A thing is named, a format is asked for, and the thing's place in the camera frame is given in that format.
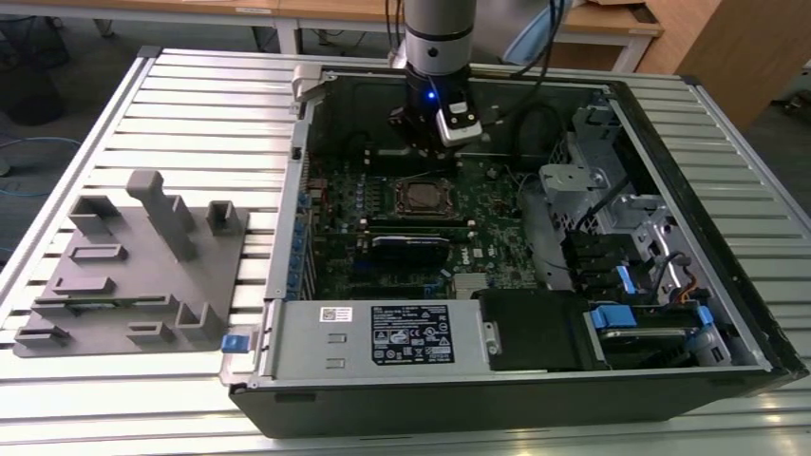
blue latch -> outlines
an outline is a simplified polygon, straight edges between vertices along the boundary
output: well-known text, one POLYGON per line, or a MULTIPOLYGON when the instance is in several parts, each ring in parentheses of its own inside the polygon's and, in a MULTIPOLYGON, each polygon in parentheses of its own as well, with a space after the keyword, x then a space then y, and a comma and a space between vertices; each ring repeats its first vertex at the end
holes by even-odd
POLYGON ((248 353, 251 352, 251 337, 247 335, 226 334, 223 335, 223 344, 220 350, 223 353, 248 353))
POLYGON ((593 322, 599 330, 609 328, 635 328, 637 318, 631 306, 605 304, 591 311, 593 322))
POLYGON ((713 313, 707 306, 698 306, 698 318, 701 318, 701 324, 703 326, 711 325, 715 322, 715 318, 713 317, 713 313))
POLYGON ((625 266, 618 266, 618 273, 621 273, 622 286, 625 287, 625 292, 630 295, 637 294, 637 286, 634 285, 634 280, 631 280, 631 274, 629 273, 629 268, 625 266))

cable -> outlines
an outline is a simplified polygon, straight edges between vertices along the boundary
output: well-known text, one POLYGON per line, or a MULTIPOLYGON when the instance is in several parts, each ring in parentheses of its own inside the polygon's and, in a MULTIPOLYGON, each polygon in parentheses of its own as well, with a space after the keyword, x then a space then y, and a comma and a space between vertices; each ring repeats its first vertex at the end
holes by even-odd
POLYGON ((682 272, 685 273, 685 276, 690 278, 690 283, 683 287, 682 291, 675 296, 675 300, 673 302, 683 304, 690 298, 690 293, 693 293, 694 290, 698 288, 698 277, 694 273, 691 273, 687 266, 682 267, 682 272))
POLYGON ((51 192, 46 192, 46 193, 18 193, 18 192, 10 192, 8 190, 0 190, 0 195, 6 195, 7 197, 32 198, 32 197, 44 197, 46 195, 51 195, 51 192))
POLYGON ((19 144, 19 143, 27 143, 27 142, 38 142, 38 141, 43 141, 43 142, 55 141, 55 142, 71 143, 75 146, 82 147, 82 143, 78 142, 76 140, 71 140, 70 138, 58 138, 58 137, 52 137, 52 136, 40 136, 40 137, 34 137, 34 138, 18 138, 18 139, 14 139, 10 142, 6 142, 6 143, 0 144, 0 149, 3 149, 4 147, 8 147, 10 145, 15 145, 15 144, 19 144))
POLYGON ((484 123, 482 126, 491 126, 494 124, 498 124, 498 122, 500 120, 510 117, 510 115, 514 112, 516 112, 519 109, 522 109, 523 106, 532 101, 532 98, 535 97, 536 92, 542 88, 542 84, 545 83, 545 79, 546 79, 546 74, 549 73, 549 66, 551 63, 553 45, 555 43, 555 36, 557 36, 558 30, 561 29, 561 26, 563 24, 563 17, 565 17, 565 14, 563 14, 565 8, 561 8, 561 14, 558 14, 558 3, 557 3, 558 1, 561 1, 563 4, 563 0, 551 0, 549 2, 550 32, 549 32, 549 37, 546 40, 546 46, 542 49, 542 51, 539 52, 539 54, 535 57, 535 59, 532 60, 532 62, 530 62, 524 68, 522 68, 519 71, 516 71, 515 73, 512 73, 510 75, 510 77, 512 79, 518 79, 538 65, 538 63, 543 59, 545 64, 542 66, 542 72, 538 76, 538 79, 535 80, 535 84, 530 88, 528 93, 520 98, 520 101, 512 107, 510 107, 508 109, 502 111, 502 113, 498 115, 498 118, 495 119, 495 121, 492 121, 490 123, 484 123))
POLYGON ((555 32, 558 31, 557 30, 557 26, 558 26, 558 17, 557 16, 558 16, 557 0, 550 0, 550 2, 549 2, 549 37, 546 38, 546 46, 542 47, 542 50, 539 51, 535 58, 530 61, 530 63, 519 71, 516 71, 515 73, 512 73, 510 75, 511 78, 519 78, 520 76, 527 74, 527 72, 530 72, 530 70, 538 65, 538 63, 546 57, 546 52, 551 49, 550 44, 554 41, 554 35, 555 35, 555 32))
POLYGON ((338 32, 335 32, 335 33, 330 33, 327 30, 323 30, 323 29, 319 29, 319 30, 312 30, 312 31, 314 31, 314 32, 316 33, 316 35, 319 35, 319 36, 320 36, 322 34, 323 34, 323 35, 327 35, 327 36, 342 36, 342 35, 343 35, 343 33, 346 32, 346 30, 342 30, 342 31, 338 31, 338 32))
POLYGON ((654 279, 654 287, 650 289, 650 299, 647 300, 649 307, 655 306, 657 297, 659 296, 659 287, 662 286, 662 280, 665 279, 665 274, 669 271, 669 265, 671 261, 674 261, 678 257, 685 257, 685 253, 674 250, 670 255, 665 257, 662 262, 662 266, 659 266, 659 271, 657 272, 657 278, 654 279))
POLYGON ((394 40, 392 40, 392 7, 390 5, 390 2, 392 0, 386 0, 386 33, 387 33, 387 37, 390 39, 390 52, 394 49, 394 40))
POLYGON ((625 176, 625 178, 622 178, 622 180, 618 182, 618 184, 611 188, 611 190, 609 191, 609 193, 606 194, 603 199, 597 202, 597 204, 593 206, 593 208, 589 211, 586 211, 586 214, 583 214, 583 217, 574 225, 574 231, 581 231, 581 228, 583 227, 583 223, 586 223, 586 220, 589 220, 589 218, 593 217, 601 211, 601 209, 603 207, 606 207, 606 205, 614 200, 614 198, 618 197, 622 189, 626 187, 626 185, 629 183, 631 183, 631 178, 629 176, 625 176))
POLYGON ((558 268, 558 269, 565 270, 566 272, 571 272, 571 269, 570 269, 570 268, 567 268, 566 266, 561 266, 559 264, 553 263, 553 262, 551 262, 549 259, 546 259, 543 256, 538 255, 538 254, 535 253, 535 245, 532 245, 532 244, 527 244, 527 248, 530 249, 530 252, 532 252, 532 256, 534 256, 534 257, 538 257, 538 259, 539 259, 540 261, 543 261, 546 264, 549 264, 549 265, 550 265, 553 268, 558 268))
POLYGON ((347 52, 351 52, 352 50, 355 50, 358 48, 358 46, 364 42, 364 39, 367 38, 367 34, 368 34, 367 31, 364 31, 360 34, 360 38, 358 38, 358 41, 355 42, 355 44, 348 49, 344 49, 342 51, 342 55, 346 55, 347 52))
POLYGON ((279 29, 274 29, 274 32, 267 36, 266 42, 259 46, 259 50, 262 52, 267 52, 267 45, 270 45, 270 42, 274 40, 274 38, 276 38, 276 36, 279 35, 279 29))
POLYGON ((396 0, 396 12, 394 13, 394 36, 396 37, 396 48, 400 49, 400 12, 406 14, 403 0, 396 0))
POLYGON ((510 135, 508 135, 510 139, 508 139, 507 151, 510 152, 510 155, 512 155, 514 157, 518 157, 520 155, 520 132, 523 130, 527 119, 530 118, 530 114, 532 114, 534 112, 543 114, 546 117, 551 117, 553 121, 558 124, 557 128, 554 130, 553 129, 547 130, 547 131, 554 131, 555 136, 554 136, 554 138, 551 138, 551 137, 543 138, 542 149, 545 149, 547 147, 547 143, 550 143, 550 140, 554 139, 554 140, 557 140, 555 142, 558 143, 561 141, 561 137, 563 136, 563 134, 567 131, 567 121, 565 120, 563 115, 561 114, 561 111, 558 110, 558 108, 540 100, 536 102, 532 102, 531 104, 528 104, 519 110, 519 112, 515 115, 515 119, 512 120, 512 123, 510 125, 510 135))

black cable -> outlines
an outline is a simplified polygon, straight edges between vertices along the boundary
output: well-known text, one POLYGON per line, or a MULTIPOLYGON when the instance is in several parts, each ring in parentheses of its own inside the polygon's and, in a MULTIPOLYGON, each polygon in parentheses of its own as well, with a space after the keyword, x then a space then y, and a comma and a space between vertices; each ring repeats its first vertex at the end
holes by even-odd
POLYGON ((665 261, 662 262, 662 266, 659 266, 659 271, 657 272, 657 278, 654 280, 654 287, 650 289, 650 298, 647 299, 647 304, 653 306, 657 302, 657 297, 659 296, 659 287, 662 286, 662 280, 665 279, 665 274, 669 271, 669 265, 671 261, 674 261, 678 257, 683 257, 685 253, 674 250, 670 255, 665 257, 665 261))
POLYGON ((338 31, 335 33, 330 33, 327 30, 319 30, 318 34, 323 33, 327 36, 342 36, 344 32, 346 32, 346 30, 338 31))
POLYGON ((406 14, 403 0, 396 0, 396 12, 394 13, 394 35, 396 37, 396 48, 400 49, 400 13, 406 14))
POLYGON ((561 141, 561 137, 566 134, 567 121, 565 120, 563 114, 561 113, 558 108, 540 100, 532 102, 531 104, 524 106, 515 114, 514 120, 510 124, 507 151, 514 158, 520 156, 520 132, 523 130, 527 119, 530 118, 530 114, 535 112, 545 115, 547 119, 551 118, 551 122, 545 122, 545 128, 549 124, 555 124, 555 128, 547 130, 549 132, 555 132, 555 134, 554 136, 545 138, 545 141, 542 143, 542 149, 549 146, 547 143, 558 143, 558 141, 561 141))
POLYGON ((263 45, 262 45, 262 46, 259 46, 259 50, 260 50, 262 52, 267 52, 267 50, 266 50, 267 45, 270 45, 270 42, 274 40, 274 38, 275 38, 278 35, 279 35, 279 29, 278 29, 278 28, 275 28, 275 29, 274 29, 274 32, 272 32, 272 33, 271 33, 271 34, 267 36, 266 42, 263 43, 263 45))
POLYGON ((364 39, 367 38, 367 34, 368 34, 367 31, 364 31, 360 34, 360 38, 358 38, 358 41, 355 42, 355 44, 350 48, 347 48, 347 49, 344 49, 342 51, 342 55, 346 55, 347 52, 351 52, 352 50, 355 50, 358 48, 358 46, 364 42, 364 39))
POLYGON ((555 36, 558 35, 558 30, 561 29, 561 26, 563 24, 563 18, 565 18, 563 9, 561 10, 561 14, 558 14, 558 3, 557 2, 558 2, 558 0, 550 0, 550 2, 549 2, 550 32, 549 32, 549 37, 546 39, 546 45, 542 48, 542 51, 539 52, 539 54, 535 57, 535 59, 532 60, 532 62, 530 62, 523 69, 520 69, 519 71, 516 71, 515 73, 512 73, 510 75, 510 77, 512 79, 518 79, 538 65, 538 63, 542 60, 545 60, 545 64, 542 65, 542 72, 539 73, 538 79, 535 80, 535 84, 532 85, 532 87, 530 87, 530 91, 527 92, 527 94, 520 97, 520 101, 514 106, 511 106, 508 109, 504 109, 499 113, 498 118, 494 121, 482 124, 482 126, 484 126, 484 127, 496 124, 498 121, 510 117, 511 114, 514 114, 516 111, 519 111, 522 108, 524 108, 524 106, 532 102, 532 98, 535 97, 535 94, 538 93, 538 91, 542 88, 542 84, 545 83, 546 75, 549 73, 549 66, 551 63, 553 45, 555 43, 555 36))
POLYGON ((394 41, 392 41, 392 12, 391 12, 391 6, 390 6, 390 2, 392 0, 386 0, 386 33, 387 33, 387 37, 390 39, 390 51, 394 48, 394 41))
POLYGON ((535 56, 535 59, 515 73, 510 75, 511 78, 519 78, 538 65, 542 59, 546 57, 549 50, 551 49, 551 43, 554 42, 555 33, 558 31, 558 0, 549 1, 549 36, 546 38, 546 46, 542 48, 540 52, 535 56))
POLYGON ((574 225, 574 231, 581 231, 581 228, 583 227, 583 223, 586 223, 586 220, 589 220, 590 217, 593 217, 599 212, 599 210, 603 207, 606 207, 606 205, 614 200, 614 198, 618 197, 622 189, 627 186, 629 183, 631 183, 631 178, 629 178, 629 176, 625 176, 625 178, 622 178, 622 180, 611 188, 611 190, 609 190, 609 193, 602 198, 602 200, 597 202, 597 204, 593 206, 593 208, 589 211, 586 211, 586 214, 583 214, 583 217, 574 225))

wooden desk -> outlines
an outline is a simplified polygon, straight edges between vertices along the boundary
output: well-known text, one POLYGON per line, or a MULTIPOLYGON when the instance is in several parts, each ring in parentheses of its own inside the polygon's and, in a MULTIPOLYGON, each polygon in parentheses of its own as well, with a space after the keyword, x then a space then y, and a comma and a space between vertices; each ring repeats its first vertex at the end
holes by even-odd
MULTIPOLYGON (((300 53, 302 29, 386 32, 386 0, 235 0, 183 2, 182 0, 12 0, 0 3, 0 13, 34 14, 90 19, 183 22, 235 26, 276 27, 282 52, 300 53)), ((606 60, 607 68, 633 72, 663 28, 641 23, 627 8, 583 5, 570 12, 557 37, 559 48, 579 49, 587 60, 606 60), (614 47, 603 52, 597 47, 614 47)), ((558 67, 574 67, 557 52, 558 67)))
MULTIPOLYGON (((282 19, 292 21, 295 29, 334 29, 358 31, 386 31, 386 0, 280 0, 278 11, 274 12, 278 22, 282 19)), ((578 47, 575 52, 586 60, 606 61, 607 65, 593 66, 593 69, 613 69, 621 72, 634 72, 653 38, 662 35, 665 29, 659 24, 646 24, 626 7, 601 7, 586 4, 571 10, 563 29, 557 36, 558 48, 578 47), (606 53, 605 47, 614 47, 615 53, 606 53)), ((282 36, 282 51, 300 53, 295 40, 282 36)), ((554 67, 578 67, 574 52, 570 58, 562 52, 553 54, 554 67)))

aluminum extrusion table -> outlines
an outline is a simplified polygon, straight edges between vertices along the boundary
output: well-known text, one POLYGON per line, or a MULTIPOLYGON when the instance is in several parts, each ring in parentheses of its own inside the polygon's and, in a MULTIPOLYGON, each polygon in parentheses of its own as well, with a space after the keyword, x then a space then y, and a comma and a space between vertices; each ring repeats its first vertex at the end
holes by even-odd
MULTIPOLYGON (((231 324, 262 318, 286 155, 292 69, 267 54, 164 49, 135 61, 86 144, 0 275, 0 454, 785 454, 811 447, 811 377, 723 400, 666 423, 282 441, 242 415, 218 379, 218 351, 20 359, 28 319, 74 226, 78 195, 135 204, 134 168, 160 169, 190 206, 250 208, 231 324)), ((674 76, 555 71, 625 79, 715 223, 805 358, 811 357, 811 223, 706 92, 674 76)))

